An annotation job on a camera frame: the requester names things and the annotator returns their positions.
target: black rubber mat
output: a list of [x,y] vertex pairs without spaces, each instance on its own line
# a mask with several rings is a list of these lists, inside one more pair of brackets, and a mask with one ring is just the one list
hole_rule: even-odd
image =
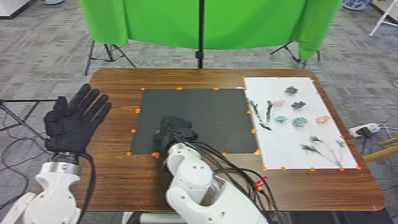
[[134,154],[153,152],[153,135],[164,116],[176,116],[192,122],[199,141],[210,144],[221,152],[253,153],[256,151],[244,90],[150,89],[142,94],[132,144]]

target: white plug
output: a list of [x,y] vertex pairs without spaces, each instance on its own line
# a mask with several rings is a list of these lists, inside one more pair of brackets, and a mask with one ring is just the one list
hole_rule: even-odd
[[350,128],[352,137],[361,137],[361,135],[357,134],[357,130],[361,128],[368,128],[372,133],[377,133],[381,131],[381,125],[377,123],[365,124],[365,125]]

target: white sheet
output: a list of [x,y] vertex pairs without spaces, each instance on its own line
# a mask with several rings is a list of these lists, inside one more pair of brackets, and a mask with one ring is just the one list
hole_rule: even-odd
[[[290,86],[295,86],[299,89],[295,95],[288,95],[285,92]],[[309,78],[246,78],[246,88],[247,98],[260,105],[260,115],[265,122],[267,101],[270,100],[274,102],[286,100],[283,107],[272,108],[272,119],[269,122],[272,131],[262,128],[258,117],[253,114],[258,144],[267,169],[281,169],[281,167],[286,169],[338,169],[340,166],[329,160],[340,160],[343,168],[356,168],[357,162],[349,146],[345,144],[341,148],[336,142],[345,142],[345,140],[317,93],[313,80]],[[308,105],[302,109],[293,110],[292,104],[299,101],[304,101]],[[281,115],[288,117],[285,124],[274,120]],[[331,117],[325,124],[317,123],[317,118],[322,116]],[[302,128],[293,127],[292,124],[297,117],[308,119],[308,124]],[[318,137],[325,143],[311,143],[311,136]],[[301,145],[313,145],[329,159],[325,159],[318,153],[304,151]]]

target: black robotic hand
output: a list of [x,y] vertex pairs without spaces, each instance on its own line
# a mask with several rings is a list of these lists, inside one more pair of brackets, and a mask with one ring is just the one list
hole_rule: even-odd
[[91,137],[110,108],[109,95],[100,96],[100,90],[91,90],[89,84],[82,86],[70,103],[66,97],[59,97],[54,110],[45,117],[50,151],[86,153]]

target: floor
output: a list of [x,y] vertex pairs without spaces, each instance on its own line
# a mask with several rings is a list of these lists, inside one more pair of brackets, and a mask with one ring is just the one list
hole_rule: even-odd
[[[54,99],[71,96],[84,76],[91,36],[87,33],[78,0],[57,7],[36,2],[11,21],[0,21],[0,97],[4,99]],[[372,8],[363,12],[340,10],[331,33],[322,46],[322,61],[309,60],[308,69],[317,73],[347,127],[382,122],[398,113],[398,29],[382,25],[373,37],[368,36],[381,14]],[[276,48],[238,51],[206,51],[208,68],[295,68],[288,53],[269,55]],[[196,67],[194,50],[169,48],[132,42],[123,50],[141,68]],[[98,45],[96,54],[103,52]],[[114,64],[94,62],[91,73],[102,67],[128,67],[121,59]],[[29,110],[27,104],[7,104],[18,114]],[[32,114],[31,124],[43,131],[43,116],[50,110],[43,103]],[[4,123],[11,119],[0,115]],[[388,123],[398,127],[398,118]],[[32,136],[25,128],[11,130],[18,138]],[[375,141],[388,138],[386,130]],[[15,139],[0,133],[0,152]],[[7,164],[43,153],[32,140],[20,141],[7,149]],[[381,150],[368,144],[363,153]],[[31,187],[47,154],[16,167],[27,175]],[[386,192],[386,207],[398,223],[398,155],[368,163],[381,189]],[[22,192],[23,177],[9,170],[0,171],[0,203]],[[89,214],[86,223],[119,223],[119,213]]]

